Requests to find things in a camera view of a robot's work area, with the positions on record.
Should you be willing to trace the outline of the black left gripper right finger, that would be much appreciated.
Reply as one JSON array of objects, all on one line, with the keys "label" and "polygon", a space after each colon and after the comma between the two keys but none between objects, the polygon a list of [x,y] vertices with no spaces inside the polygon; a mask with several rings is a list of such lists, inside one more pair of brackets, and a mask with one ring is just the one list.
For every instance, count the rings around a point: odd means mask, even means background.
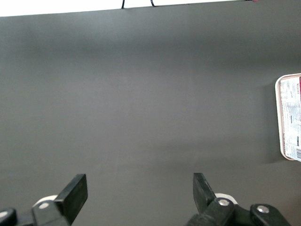
[{"label": "black left gripper right finger", "polygon": [[289,226],[280,211],[268,204],[253,204],[249,210],[230,195],[214,193],[202,173],[193,175],[193,199],[198,214],[187,226]]}]

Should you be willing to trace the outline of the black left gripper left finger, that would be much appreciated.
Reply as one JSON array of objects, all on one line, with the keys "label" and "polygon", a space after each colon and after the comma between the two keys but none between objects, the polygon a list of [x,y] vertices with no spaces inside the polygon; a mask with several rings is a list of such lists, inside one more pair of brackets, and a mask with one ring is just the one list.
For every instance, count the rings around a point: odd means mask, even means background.
[{"label": "black left gripper left finger", "polygon": [[86,174],[77,174],[54,200],[44,200],[32,208],[35,226],[70,226],[87,200]]}]

